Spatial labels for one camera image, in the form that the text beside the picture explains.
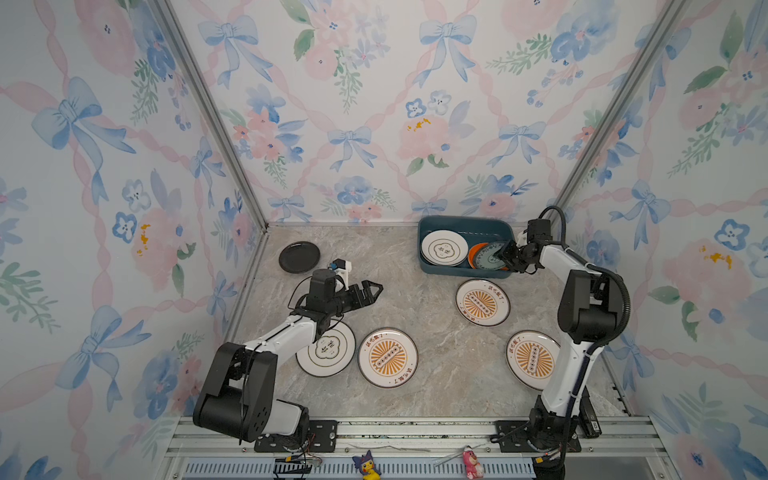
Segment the teal patterned small plate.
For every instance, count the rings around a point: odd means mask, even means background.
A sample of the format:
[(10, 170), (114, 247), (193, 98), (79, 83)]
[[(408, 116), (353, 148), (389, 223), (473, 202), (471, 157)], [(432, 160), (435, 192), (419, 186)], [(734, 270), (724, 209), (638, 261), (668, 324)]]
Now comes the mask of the teal patterned small plate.
[(505, 247), (505, 242), (493, 242), (482, 249), (475, 259), (476, 269), (480, 270), (506, 270), (507, 266), (500, 258), (499, 253)]

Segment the orange round plate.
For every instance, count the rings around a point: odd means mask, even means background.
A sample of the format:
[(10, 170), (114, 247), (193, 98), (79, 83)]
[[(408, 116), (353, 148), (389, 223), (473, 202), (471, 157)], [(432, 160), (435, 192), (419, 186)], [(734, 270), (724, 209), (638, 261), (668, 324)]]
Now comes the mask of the orange round plate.
[(477, 268), (477, 266), (476, 266), (476, 262), (475, 262), (475, 259), (476, 259), (476, 257), (477, 257), (477, 254), (478, 254), (478, 253), (479, 253), (479, 252), (480, 252), (482, 249), (484, 249), (484, 248), (485, 248), (487, 245), (488, 245), (488, 243), (487, 243), (487, 242), (478, 243), (478, 244), (475, 244), (474, 246), (472, 246), (472, 247), (469, 249), (469, 252), (468, 252), (468, 256), (467, 256), (467, 261), (468, 261), (468, 263), (469, 263), (469, 265), (470, 265), (470, 267), (471, 267), (472, 269), (476, 269), (476, 268)]

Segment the orange sunburst plate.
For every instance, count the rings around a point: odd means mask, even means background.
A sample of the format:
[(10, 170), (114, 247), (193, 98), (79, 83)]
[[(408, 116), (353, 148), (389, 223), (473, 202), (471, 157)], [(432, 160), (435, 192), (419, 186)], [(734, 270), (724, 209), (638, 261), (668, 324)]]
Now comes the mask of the orange sunburst plate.
[(560, 345), (542, 332), (519, 331), (507, 343), (507, 364), (523, 384), (543, 391), (553, 375), (559, 350)]
[(511, 312), (506, 292), (497, 284), (483, 279), (462, 283), (456, 291), (455, 303), (466, 320), (482, 327), (504, 323)]
[(392, 389), (409, 382), (418, 367), (419, 353), (413, 339), (395, 328), (368, 334), (358, 349), (358, 366), (366, 381)]

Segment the white plate clover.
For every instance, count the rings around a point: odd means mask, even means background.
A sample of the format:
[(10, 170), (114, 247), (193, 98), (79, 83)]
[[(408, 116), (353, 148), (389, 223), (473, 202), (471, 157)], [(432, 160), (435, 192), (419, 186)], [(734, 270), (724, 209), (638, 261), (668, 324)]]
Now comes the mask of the white plate clover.
[(352, 362), (357, 351), (356, 337), (344, 322), (337, 322), (315, 343), (296, 354), (299, 367), (308, 375), (328, 378)]
[(456, 266), (467, 258), (468, 253), (467, 240), (451, 230), (430, 232), (421, 241), (421, 254), (432, 265)]

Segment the black round plate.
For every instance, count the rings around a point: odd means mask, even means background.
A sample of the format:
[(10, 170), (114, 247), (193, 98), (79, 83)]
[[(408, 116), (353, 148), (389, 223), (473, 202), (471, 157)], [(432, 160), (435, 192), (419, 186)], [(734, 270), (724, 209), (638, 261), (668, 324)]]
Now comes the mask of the black round plate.
[(298, 241), (286, 246), (278, 256), (280, 268), (291, 274), (311, 272), (319, 263), (321, 251), (309, 241)]

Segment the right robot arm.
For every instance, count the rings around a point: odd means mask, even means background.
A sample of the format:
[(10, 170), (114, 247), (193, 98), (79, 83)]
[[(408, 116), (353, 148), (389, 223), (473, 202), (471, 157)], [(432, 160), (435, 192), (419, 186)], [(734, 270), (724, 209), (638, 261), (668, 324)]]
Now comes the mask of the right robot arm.
[(569, 247), (537, 242), (519, 246), (511, 240), (499, 257), (514, 272), (525, 273), (535, 266), (551, 271), (563, 282), (557, 311), (561, 344), (553, 376), (537, 397), (525, 433), (518, 439), (541, 452), (565, 451), (594, 363), (628, 325), (630, 295), (620, 275), (585, 260)]

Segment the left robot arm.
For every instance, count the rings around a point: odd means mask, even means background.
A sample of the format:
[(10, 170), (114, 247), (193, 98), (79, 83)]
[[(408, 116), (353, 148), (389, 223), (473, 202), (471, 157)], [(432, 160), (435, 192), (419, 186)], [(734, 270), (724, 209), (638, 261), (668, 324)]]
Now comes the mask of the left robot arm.
[(222, 344), (197, 398), (194, 425), (245, 443), (266, 440), (287, 450), (305, 447), (309, 410), (275, 397), (278, 368), (320, 340), (333, 320), (375, 304), (384, 290), (370, 280), (351, 284), (348, 276), (339, 263), (314, 271), (308, 292), (282, 324), (244, 344)]

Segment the teal plastic bin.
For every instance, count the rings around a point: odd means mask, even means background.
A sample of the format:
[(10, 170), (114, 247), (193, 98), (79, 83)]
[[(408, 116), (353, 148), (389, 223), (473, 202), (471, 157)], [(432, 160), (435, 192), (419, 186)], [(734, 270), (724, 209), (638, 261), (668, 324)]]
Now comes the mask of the teal plastic bin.
[[(460, 262), (455, 265), (434, 263), (427, 258), (427, 243), (425, 242), (425, 239), (430, 234), (442, 231), (453, 232), (461, 237), (467, 244), (466, 248), (461, 248), (461, 244), (459, 244), (459, 250), (464, 251), (464, 254), (461, 256)], [(510, 276), (510, 272), (503, 269), (505, 267), (504, 264), (501, 264), (503, 267), (502, 269), (497, 270), (474, 267), (474, 256), (483, 248), (484, 244), (490, 245), (495, 242), (505, 244), (508, 240), (513, 238), (512, 227), (504, 221), (462, 216), (432, 215), (424, 217), (419, 221), (417, 232), (418, 259), (421, 270), (424, 273), (431, 275), (488, 279), (503, 279)]]

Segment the purple yellow toy figure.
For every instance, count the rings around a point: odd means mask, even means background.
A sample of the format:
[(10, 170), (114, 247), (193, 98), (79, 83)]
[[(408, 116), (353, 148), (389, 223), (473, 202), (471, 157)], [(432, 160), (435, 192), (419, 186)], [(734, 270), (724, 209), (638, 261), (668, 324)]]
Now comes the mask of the purple yellow toy figure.
[(352, 457), (355, 469), (359, 472), (363, 480), (380, 480), (381, 473), (376, 467), (371, 450), (367, 450), (364, 455)]

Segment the pink toy figure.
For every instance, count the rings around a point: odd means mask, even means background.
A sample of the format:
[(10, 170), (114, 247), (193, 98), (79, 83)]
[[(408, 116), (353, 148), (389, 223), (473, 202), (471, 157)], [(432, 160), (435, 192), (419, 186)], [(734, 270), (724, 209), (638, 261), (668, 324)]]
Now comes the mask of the pink toy figure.
[(484, 478), (484, 467), (470, 446), (464, 447), (462, 452), (462, 460), (465, 467), (465, 476), (468, 480), (478, 480)]

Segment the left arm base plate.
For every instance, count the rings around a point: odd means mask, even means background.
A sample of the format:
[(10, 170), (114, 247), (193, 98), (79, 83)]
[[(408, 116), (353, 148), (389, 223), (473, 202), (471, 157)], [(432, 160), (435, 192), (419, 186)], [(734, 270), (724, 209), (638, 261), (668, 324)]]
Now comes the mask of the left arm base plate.
[(270, 434), (259, 437), (254, 442), (254, 451), (279, 454), (333, 453), (338, 426), (336, 420), (301, 420), (290, 435)]

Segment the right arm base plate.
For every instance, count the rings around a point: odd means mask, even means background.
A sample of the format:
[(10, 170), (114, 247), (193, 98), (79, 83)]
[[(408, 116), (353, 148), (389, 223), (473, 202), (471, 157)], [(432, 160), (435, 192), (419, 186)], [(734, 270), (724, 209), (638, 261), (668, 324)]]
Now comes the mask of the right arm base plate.
[(565, 425), (565, 421), (558, 421), (538, 428), (528, 420), (497, 420), (490, 442), (502, 453), (551, 453), (562, 447)]

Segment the aluminium front rail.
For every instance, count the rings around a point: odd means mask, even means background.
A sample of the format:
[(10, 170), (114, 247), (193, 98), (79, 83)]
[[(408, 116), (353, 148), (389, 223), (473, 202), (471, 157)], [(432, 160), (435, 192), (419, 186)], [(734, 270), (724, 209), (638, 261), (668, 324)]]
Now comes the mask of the aluminium front rail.
[[(578, 437), (566, 458), (569, 479), (678, 479), (671, 456), (647, 417), (602, 417), (601, 436)], [(341, 418), (332, 452), (318, 444), (298, 458), (258, 453), (251, 445), (184, 420), (164, 455), (158, 479), (358, 479), (353, 459), (370, 453), (384, 479), (463, 479), (471, 448), (487, 479), (535, 479), (538, 453), (491, 442), (491, 418)]]

